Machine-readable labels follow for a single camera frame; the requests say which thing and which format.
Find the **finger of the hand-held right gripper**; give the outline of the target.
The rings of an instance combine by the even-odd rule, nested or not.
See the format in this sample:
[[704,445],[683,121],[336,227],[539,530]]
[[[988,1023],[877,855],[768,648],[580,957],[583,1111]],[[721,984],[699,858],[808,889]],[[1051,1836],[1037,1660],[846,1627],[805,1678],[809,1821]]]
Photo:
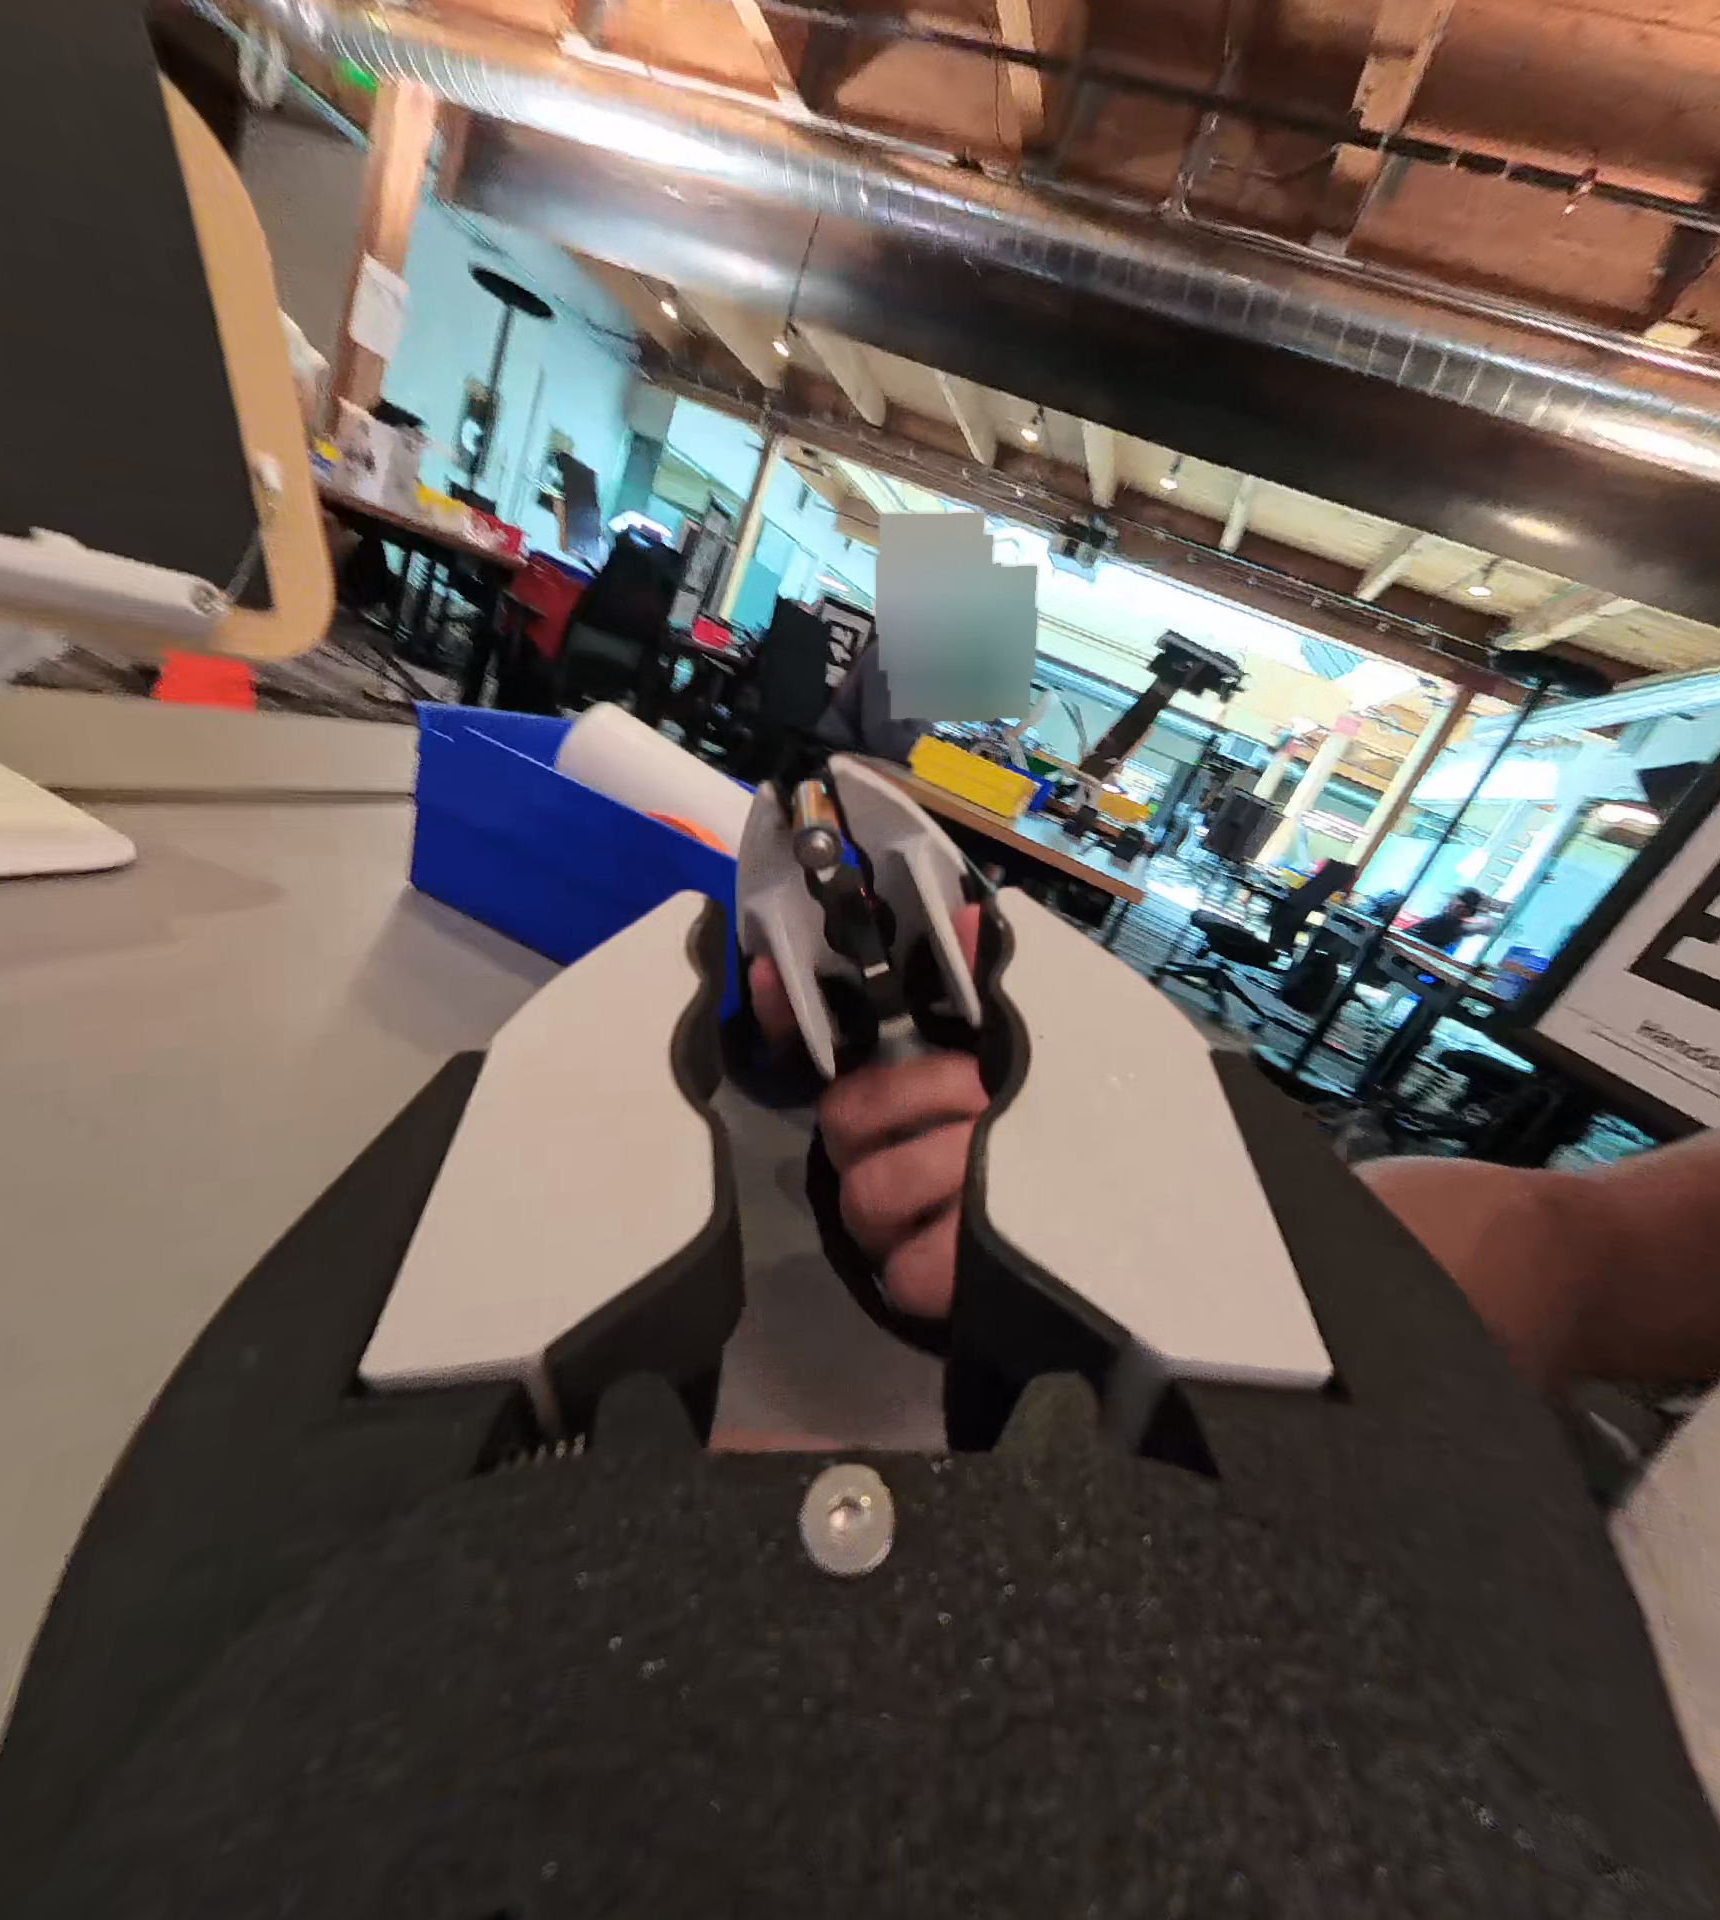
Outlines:
[[956,927],[970,907],[970,859],[903,781],[866,756],[835,754],[830,777],[871,898],[891,922],[885,944],[908,1014],[936,1035],[977,1032],[977,939]]
[[734,934],[751,962],[772,966],[792,1035],[819,1076],[838,1069],[838,1032],[824,973],[838,954],[825,940],[819,885],[842,870],[842,833],[825,786],[762,781],[738,846]]

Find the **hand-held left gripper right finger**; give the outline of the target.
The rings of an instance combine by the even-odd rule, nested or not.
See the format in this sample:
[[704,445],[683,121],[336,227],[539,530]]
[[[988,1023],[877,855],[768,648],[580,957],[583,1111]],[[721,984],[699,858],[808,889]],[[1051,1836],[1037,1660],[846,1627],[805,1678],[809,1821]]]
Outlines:
[[970,1141],[953,1353],[1011,1382],[1120,1362],[1321,1393],[1331,1362],[1212,1046],[1109,952],[1004,889],[982,910],[995,1089]]

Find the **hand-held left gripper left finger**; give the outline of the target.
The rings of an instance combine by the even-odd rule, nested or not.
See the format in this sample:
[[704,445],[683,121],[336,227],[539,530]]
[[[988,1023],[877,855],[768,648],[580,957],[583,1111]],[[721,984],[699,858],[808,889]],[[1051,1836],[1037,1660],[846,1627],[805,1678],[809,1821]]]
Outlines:
[[680,891],[548,978],[492,1039],[377,1311],[359,1387],[564,1396],[573,1335],[699,1248],[733,1190],[704,1069],[717,901]]

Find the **blue plastic bin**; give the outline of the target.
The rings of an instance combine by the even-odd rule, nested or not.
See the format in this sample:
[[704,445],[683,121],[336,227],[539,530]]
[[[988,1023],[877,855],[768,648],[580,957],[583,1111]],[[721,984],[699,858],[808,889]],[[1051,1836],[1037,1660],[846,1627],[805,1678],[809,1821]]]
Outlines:
[[676,894],[734,907],[734,859],[560,772],[567,720],[416,708],[416,894],[560,971]]

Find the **person's right hand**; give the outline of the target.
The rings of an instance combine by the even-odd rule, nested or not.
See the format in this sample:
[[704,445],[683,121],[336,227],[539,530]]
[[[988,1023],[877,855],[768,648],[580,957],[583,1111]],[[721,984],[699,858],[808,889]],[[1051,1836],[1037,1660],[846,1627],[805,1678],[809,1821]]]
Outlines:
[[945,1348],[973,1130],[988,1111],[977,1047],[871,1058],[819,1089],[808,1198],[835,1274],[872,1319]]

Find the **yellow bin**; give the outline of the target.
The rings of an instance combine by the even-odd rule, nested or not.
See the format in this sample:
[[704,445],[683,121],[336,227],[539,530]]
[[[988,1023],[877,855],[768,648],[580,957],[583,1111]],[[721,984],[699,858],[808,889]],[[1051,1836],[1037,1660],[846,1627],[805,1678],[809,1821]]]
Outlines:
[[1020,818],[1043,802],[1043,781],[1036,777],[936,736],[920,736],[910,748],[908,771],[929,787],[999,818]]

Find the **wooden background table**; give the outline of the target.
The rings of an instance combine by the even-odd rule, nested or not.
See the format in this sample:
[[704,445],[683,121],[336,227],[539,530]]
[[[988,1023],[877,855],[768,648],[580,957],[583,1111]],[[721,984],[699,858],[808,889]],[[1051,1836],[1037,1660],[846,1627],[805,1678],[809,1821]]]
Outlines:
[[1130,907],[1149,898],[1149,858],[1120,858],[1095,840],[1078,840],[1058,818],[1046,818],[1037,813],[1004,818],[1000,813],[961,802],[956,794],[936,787],[932,781],[924,781],[910,771],[889,760],[864,756],[864,766],[898,786],[914,804],[947,828],[973,833],[1024,864],[1046,866]]

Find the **black tilted panel on stand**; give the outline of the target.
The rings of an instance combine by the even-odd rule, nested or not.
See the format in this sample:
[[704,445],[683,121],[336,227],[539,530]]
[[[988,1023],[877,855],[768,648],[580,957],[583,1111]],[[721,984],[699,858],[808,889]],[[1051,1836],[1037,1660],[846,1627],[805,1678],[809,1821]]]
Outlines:
[[1176,698],[1189,693],[1225,705],[1235,690],[1243,690],[1243,686],[1245,668],[1240,659],[1183,636],[1180,629],[1165,632],[1150,659],[1150,686],[1078,760],[1076,777],[1095,786],[1109,781],[1118,771],[1136,756],[1145,736],[1155,731],[1160,712]]

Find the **framed marker sign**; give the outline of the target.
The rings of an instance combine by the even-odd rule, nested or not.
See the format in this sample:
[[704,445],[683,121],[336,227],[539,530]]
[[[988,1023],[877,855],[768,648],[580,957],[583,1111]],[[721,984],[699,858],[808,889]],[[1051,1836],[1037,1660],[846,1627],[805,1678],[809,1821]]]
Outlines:
[[1720,1123],[1720,754],[1519,1000],[1509,1046],[1659,1140]]

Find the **white printed box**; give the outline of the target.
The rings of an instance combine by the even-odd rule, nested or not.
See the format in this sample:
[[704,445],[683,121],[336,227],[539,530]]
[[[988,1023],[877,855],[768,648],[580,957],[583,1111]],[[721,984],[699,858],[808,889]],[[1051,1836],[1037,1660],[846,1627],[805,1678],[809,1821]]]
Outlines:
[[423,422],[389,402],[373,410],[337,396],[331,445],[336,489],[359,503],[408,513],[416,503]]

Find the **black board with wooden rim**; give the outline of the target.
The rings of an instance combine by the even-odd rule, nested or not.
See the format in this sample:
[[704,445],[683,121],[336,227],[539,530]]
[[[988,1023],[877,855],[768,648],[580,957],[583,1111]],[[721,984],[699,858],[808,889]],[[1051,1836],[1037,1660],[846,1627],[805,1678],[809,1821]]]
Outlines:
[[0,624],[297,659],[336,575],[273,257],[144,4],[0,4]]

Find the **black ceiling duct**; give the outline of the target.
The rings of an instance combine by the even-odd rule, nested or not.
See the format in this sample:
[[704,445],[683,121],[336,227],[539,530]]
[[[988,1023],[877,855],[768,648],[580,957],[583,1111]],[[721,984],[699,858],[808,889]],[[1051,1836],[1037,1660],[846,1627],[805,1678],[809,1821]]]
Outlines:
[[[592,164],[530,166],[516,137],[474,132],[460,199],[560,243],[539,189],[564,184],[569,224],[592,235]],[[614,247],[569,249],[621,265]],[[794,315],[792,301],[766,311]],[[926,247],[866,296],[864,319],[885,315],[908,328],[891,350],[881,332],[794,323],[1720,629],[1720,486],[1697,471],[1471,416],[1060,285],[980,281]]]

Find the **silver air duct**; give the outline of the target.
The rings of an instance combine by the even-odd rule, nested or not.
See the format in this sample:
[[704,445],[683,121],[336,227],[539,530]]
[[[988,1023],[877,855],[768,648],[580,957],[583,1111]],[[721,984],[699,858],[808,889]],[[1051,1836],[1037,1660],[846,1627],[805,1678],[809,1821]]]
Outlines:
[[518,132],[521,164],[595,169],[592,235],[541,184],[555,239],[852,337],[908,328],[864,304],[920,247],[980,281],[1060,285],[1123,312],[1251,342],[1335,377],[1415,390],[1720,486],[1720,360],[1524,301],[1451,289],[1232,227],[1165,218],[1082,181],[985,172],[920,140],[838,129],[772,97],[586,46],[403,5],[252,4],[294,46]]

